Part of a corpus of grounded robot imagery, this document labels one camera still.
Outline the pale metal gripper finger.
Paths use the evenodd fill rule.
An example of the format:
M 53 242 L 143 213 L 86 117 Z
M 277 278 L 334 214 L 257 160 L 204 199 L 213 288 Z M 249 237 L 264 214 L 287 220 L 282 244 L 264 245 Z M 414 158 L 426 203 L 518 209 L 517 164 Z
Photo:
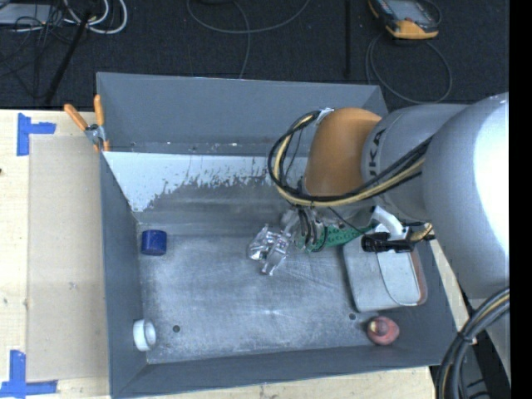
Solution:
M 261 268 L 261 274 L 272 276 L 274 271 L 283 263 L 288 255 L 290 243 L 285 239 L 278 239 L 268 250 Z
M 278 239 L 285 239 L 291 243 L 292 235 L 282 230 L 271 229 L 266 224 L 247 245 L 247 257 L 255 261 L 265 260 L 269 248 Z

